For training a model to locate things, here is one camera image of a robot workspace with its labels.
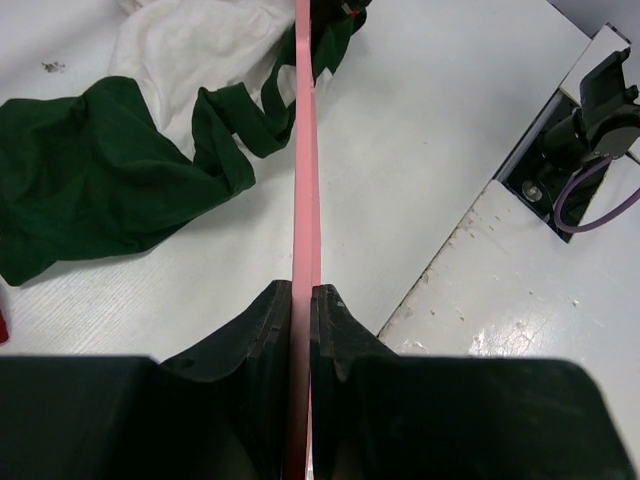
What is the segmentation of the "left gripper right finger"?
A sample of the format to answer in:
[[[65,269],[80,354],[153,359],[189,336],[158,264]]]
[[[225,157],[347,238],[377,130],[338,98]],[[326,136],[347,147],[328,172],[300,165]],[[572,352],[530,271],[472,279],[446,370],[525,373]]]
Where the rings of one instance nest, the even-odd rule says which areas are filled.
[[[591,377],[559,359],[403,356],[335,287],[311,300],[318,479],[631,479]]]

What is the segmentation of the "pink plastic hanger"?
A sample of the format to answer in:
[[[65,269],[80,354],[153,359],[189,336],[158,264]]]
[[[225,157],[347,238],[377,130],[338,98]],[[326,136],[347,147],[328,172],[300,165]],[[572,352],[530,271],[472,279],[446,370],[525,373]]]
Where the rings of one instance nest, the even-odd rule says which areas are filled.
[[[296,131],[289,390],[282,477],[305,479],[311,451],[312,290],[321,280],[321,226],[311,3],[295,3]]]

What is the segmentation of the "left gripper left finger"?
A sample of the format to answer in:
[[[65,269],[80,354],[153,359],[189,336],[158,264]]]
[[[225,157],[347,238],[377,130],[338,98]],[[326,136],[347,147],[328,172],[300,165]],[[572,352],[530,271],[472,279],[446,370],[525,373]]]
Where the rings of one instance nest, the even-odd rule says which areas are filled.
[[[162,362],[5,356],[5,479],[277,479],[292,285]]]

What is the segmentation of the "white green raglan t shirt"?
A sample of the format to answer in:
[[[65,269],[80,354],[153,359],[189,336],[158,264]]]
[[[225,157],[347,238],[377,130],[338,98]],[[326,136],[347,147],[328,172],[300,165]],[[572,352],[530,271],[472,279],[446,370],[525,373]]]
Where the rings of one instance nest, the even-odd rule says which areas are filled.
[[[107,75],[1,108],[1,274],[138,254],[255,184],[295,121],[290,1],[125,1]]]

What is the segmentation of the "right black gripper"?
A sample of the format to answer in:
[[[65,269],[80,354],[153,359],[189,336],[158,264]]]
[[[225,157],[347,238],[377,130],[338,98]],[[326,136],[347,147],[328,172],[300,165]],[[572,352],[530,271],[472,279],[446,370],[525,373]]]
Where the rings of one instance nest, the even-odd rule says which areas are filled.
[[[323,25],[363,12],[371,0],[313,0],[312,24]]]

